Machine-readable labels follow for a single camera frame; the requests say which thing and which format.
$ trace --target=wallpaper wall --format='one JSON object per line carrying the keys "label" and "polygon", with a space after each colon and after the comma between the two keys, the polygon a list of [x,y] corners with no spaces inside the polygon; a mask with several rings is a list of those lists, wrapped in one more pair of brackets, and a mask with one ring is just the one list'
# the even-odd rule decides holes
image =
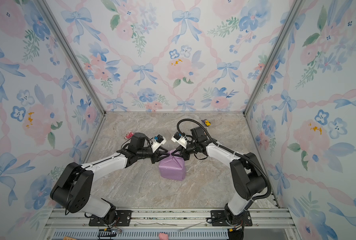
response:
{"label": "wallpaper wall", "polygon": [[0,240],[39,237],[100,119],[34,3],[0,0]]}
{"label": "wallpaper wall", "polygon": [[248,121],[302,239],[356,239],[356,1],[305,1]]}
{"label": "wallpaper wall", "polygon": [[47,3],[108,111],[242,111],[292,0]]}

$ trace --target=purple wrapping paper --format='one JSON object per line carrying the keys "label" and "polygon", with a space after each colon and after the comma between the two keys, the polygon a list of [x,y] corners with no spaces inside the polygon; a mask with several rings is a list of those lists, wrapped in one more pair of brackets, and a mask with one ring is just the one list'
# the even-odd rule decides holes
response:
{"label": "purple wrapping paper", "polygon": [[168,156],[159,162],[159,172],[167,179],[182,181],[186,176],[185,161],[182,157]]}

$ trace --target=marble floor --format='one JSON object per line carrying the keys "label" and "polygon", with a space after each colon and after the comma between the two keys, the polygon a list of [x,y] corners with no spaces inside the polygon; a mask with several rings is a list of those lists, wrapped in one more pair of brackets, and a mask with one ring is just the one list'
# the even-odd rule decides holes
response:
{"label": "marble floor", "polygon": [[[200,122],[208,119],[209,133],[223,145],[238,152],[258,156],[247,123],[239,113],[108,113],[89,162],[112,155],[120,149],[127,132],[142,132],[149,137],[161,134],[170,139],[177,131],[176,123],[183,118]],[[196,125],[184,122],[181,131],[190,133]],[[178,145],[168,140],[168,150]],[[118,207],[212,207],[223,208],[234,194],[230,169],[214,158],[198,160],[191,156],[185,162],[183,181],[160,176],[158,163],[138,160],[132,166],[115,171],[94,182],[91,193]],[[274,208],[273,195],[258,199],[252,208]]]}

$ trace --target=yellow duck toy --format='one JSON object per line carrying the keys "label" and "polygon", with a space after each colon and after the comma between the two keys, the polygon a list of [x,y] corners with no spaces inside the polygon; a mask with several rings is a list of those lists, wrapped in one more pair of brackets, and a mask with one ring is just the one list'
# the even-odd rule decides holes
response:
{"label": "yellow duck toy", "polygon": [[211,125],[211,123],[207,120],[207,119],[205,119],[205,120],[201,120],[206,126],[210,126]]}

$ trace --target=metal corner post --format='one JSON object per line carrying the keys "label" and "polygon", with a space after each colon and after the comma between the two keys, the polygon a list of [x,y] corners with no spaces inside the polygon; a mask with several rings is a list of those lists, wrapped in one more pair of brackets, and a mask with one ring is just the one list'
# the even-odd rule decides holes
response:
{"label": "metal corner post", "polygon": [[269,75],[269,71],[271,67],[273,66],[277,56],[279,55],[279,52],[281,51],[281,48],[283,46],[283,43],[285,42],[287,36],[289,35],[289,32],[291,31],[297,17],[298,13],[304,3],[304,0],[295,0],[293,6],[291,7],[289,14],[287,16],[286,22],[284,23],[281,31],[279,32],[278,35],[278,40],[275,43],[273,49],[271,50],[271,53],[269,54],[269,57],[267,59],[267,64],[264,66],[264,69],[262,70],[261,77],[259,78],[255,88],[253,89],[253,92],[249,98],[249,101],[246,105],[246,109],[244,111],[244,116],[246,117],[251,111],[252,106],[254,105],[255,100],[258,97],[259,91],[261,90],[265,79]]}
{"label": "metal corner post", "polygon": [[43,17],[46,19],[46,21],[49,24],[51,30],[56,35],[56,38],[59,41],[60,46],[62,47],[62,49],[65,52],[66,56],[69,58],[71,65],[76,70],[79,78],[82,81],[82,84],[84,85],[84,87],[86,88],[87,92],[89,93],[92,101],[97,106],[99,112],[102,115],[105,115],[105,109],[104,109],[103,105],[99,101],[99,98],[97,97],[97,95],[96,95],[96,93],[95,93],[90,81],[86,78],[82,66],[79,64],[77,57],[75,56],[73,50],[71,49],[69,43],[67,42],[66,37],[63,34],[58,22],[56,21],[56,18],[54,17],[53,13],[51,12],[50,7],[47,4],[46,0],[35,0],[34,2],[37,5],[39,11],[42,13]]}

